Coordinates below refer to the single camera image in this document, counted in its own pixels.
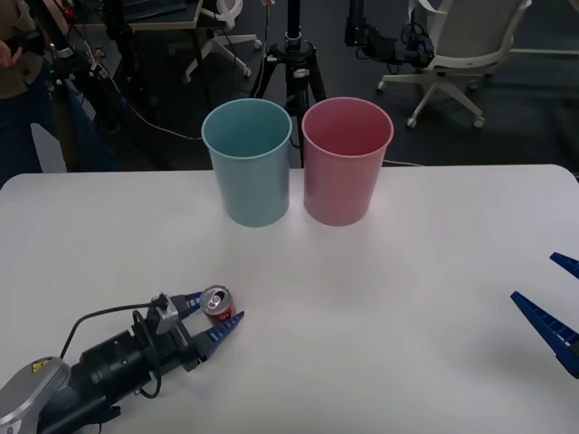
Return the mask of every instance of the blue cup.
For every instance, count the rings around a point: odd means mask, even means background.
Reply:
[[[264,99],[237,99],[213,110],[201,127],[225,210],[243,226],[267,226],[290,206],[288,113]]]

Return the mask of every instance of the pink cup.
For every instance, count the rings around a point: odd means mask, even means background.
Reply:
[[[306,210],[330,226],[357,222],[370,206],[394,135],[392,120],[371,102],[341,97],[310,108],[301,127]]]

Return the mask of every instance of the warning label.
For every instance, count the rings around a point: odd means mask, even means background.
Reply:
[[[34,362],[33,363],[33,373],[37,373],[38,371],[40,371],[50,361],[51,361],[51,358],[47,357],[45,359],[40,359],[40,360],[37,360],[36,362]]]

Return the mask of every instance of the red can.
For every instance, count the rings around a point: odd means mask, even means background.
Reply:
[[[226,287],[209,287],[201,295],[202,309],[214,325],[237,314],[232,293]]]

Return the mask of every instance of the white table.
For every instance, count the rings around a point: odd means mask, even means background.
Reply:
[[[157,401],[124,400],[105,434],[576,433],[579,384],[509,299],[579,328],[579,282],[548,259],[579,258],[568,172],[387,168],[346,228],[301,198],[293,171],[288,214],[248,229],[212,173],[15,178],[0,193],[0,383],[58,354],[87,312],[221,283],[246,311],[237,329]],[[66,361],[130,323],[91,320]]]

